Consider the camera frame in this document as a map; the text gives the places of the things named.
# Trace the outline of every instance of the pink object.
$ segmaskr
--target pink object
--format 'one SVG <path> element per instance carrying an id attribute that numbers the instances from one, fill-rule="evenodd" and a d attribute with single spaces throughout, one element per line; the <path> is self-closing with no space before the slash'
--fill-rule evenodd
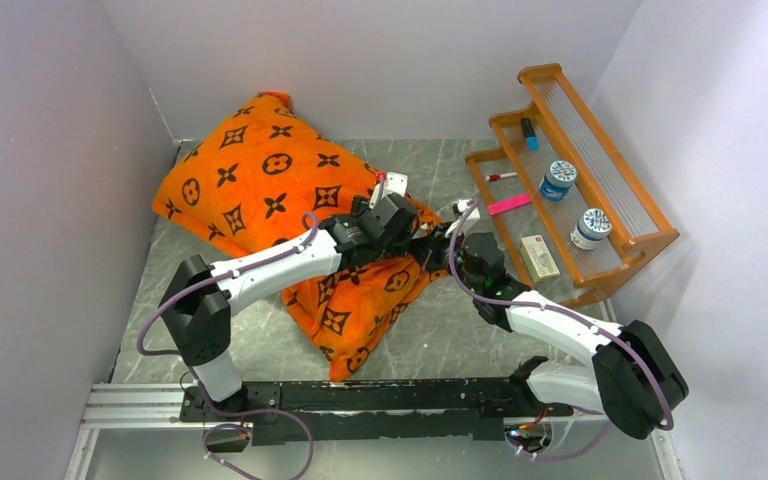
<path id="1" fill-rule="evenodd" d="M 529 197 L 527 193 L 523 193 L 522 195 L 517 195 L 515 197 L 508 198 L 507 200 L 502 200 L 501 202 L 487 205 L 487 211 L 490 212 L 490 215 L 498 215 L 516 207 L 528 205 L 529 203 L 531 203 L 531 197 Z"/>

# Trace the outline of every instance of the orange blanket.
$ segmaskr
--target orange blanket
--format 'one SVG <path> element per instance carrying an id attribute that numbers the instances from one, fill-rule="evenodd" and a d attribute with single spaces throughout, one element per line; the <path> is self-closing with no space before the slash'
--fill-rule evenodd
<path id="1" fill-rule="evenodd" d="M 226 118 L 172 169 L 153 208 L 237 257 L 300 235 L 305 212 L 320 220 L 348 213 L 355 195 L 369 197 L 376 172 L 298 118 L 287 95 L 265 92 Z M 410 201 L 421 222 L 440 221 L 426 206 Z M 412 258 L 389 258 L 301 282 L 284 290 L 284 303 L 331 363 L 331 381 L 341 381 L 443 274 L 422 272 Z"/>

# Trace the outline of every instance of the white wall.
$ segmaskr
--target white wall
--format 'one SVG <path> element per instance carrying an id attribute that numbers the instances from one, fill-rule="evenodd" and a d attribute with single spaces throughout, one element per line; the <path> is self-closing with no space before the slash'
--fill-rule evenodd
<path id="1" fill-rule="evenodd" d="M 688 479 L 768 479 L 768 0 L 645 0 L 594 110 L 681 238 L 617 295 L 690 385 Z"/>
<path id="2" fill-rule="evenodd" d="M 330 138 L 490 137 L 522 67 L 559 62 L 587 98 L 640 0 L 102 0 L 175 138 L 260 90 Z"/>
<path id="3" fill-rule="evenodd" d="M 0 0 L 0 479 L 62 478 L 173 153 L 98 2 Z"/>

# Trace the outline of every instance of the wooden rack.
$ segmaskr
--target wooden rack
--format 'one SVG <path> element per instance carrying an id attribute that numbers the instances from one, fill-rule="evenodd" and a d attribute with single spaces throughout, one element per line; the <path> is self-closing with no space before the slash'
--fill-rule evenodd
<path id="1" fill-rule="evenodd" d="M 675 240 L 678 231 L 634 175 L 560 65 L 525 68 L 519 81 L 532 103 L 522 110 L 491 117 L 499 146 L 467 155 L 466 163 L 489 205 L 500 199 L 493 198 L 478 164 L 508 159 L 546 225 L 573 286 L 584 290 L 564 303 L 576 307 L 604 300 Z M 526 148 L 523 117 L 534 125 L 539 143 L 536 151 Z M 562 201 L 546 201 L 538 188 L 548 166 L 559 159 L 575 165 L 578 178 Z M 608 241 L 585 251 L 574 246 L 569 235 L 581 214 L 593 207 L 604 210 L 614 228 Z M 529 233 L 515 232 L 513 238 L 499 216 L 493 221 L 520 279 L 533 284 L 515 243 Z"/>

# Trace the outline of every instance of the white box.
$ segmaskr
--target white box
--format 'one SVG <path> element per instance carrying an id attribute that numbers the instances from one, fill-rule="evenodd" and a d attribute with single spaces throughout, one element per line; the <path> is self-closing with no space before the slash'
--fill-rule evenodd
<path id="1" fill-rule="evenodd" d="M 542 236 L 533 235 L 521 238 L 519 240 L 519 253 L 534 283 L 561 275 Z"/>

